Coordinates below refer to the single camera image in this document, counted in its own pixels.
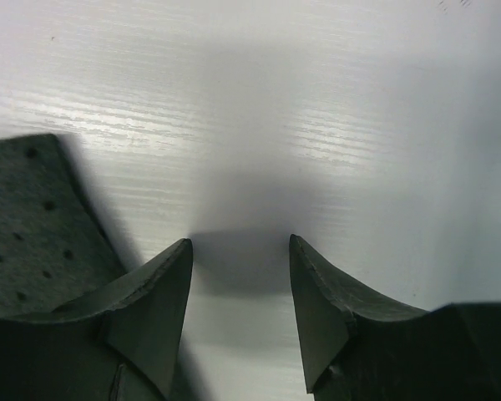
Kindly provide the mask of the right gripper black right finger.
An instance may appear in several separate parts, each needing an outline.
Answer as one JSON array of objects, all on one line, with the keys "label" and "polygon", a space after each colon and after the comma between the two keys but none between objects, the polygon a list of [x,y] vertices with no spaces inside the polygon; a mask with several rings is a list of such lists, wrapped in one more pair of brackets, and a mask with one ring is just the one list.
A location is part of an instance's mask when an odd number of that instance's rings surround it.
[{"label": "right gripper black right finger", "polygon": [[425,311],[289,241],[306,390],[317,400],[501,400],[501,302]]}]

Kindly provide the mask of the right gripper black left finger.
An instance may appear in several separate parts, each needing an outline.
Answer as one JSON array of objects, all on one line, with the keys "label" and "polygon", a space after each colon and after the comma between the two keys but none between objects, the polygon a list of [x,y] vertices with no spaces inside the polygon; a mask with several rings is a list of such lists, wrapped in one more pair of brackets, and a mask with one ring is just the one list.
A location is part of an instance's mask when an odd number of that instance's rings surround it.
[{"label": "right gripper black left finger", "polygon": [[166,400],[190,292],[182,239],[51,312],[0,317],[0,400]]}]

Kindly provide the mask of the black skirt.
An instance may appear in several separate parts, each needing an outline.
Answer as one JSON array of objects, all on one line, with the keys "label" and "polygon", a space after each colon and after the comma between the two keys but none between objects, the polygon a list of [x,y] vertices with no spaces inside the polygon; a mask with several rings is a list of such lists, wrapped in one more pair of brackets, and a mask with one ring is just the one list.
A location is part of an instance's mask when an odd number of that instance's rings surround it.
[{"label": "black skirt", "polygon": [[124,273],[57,136],[0,140],[0,317],[50,312]]}]

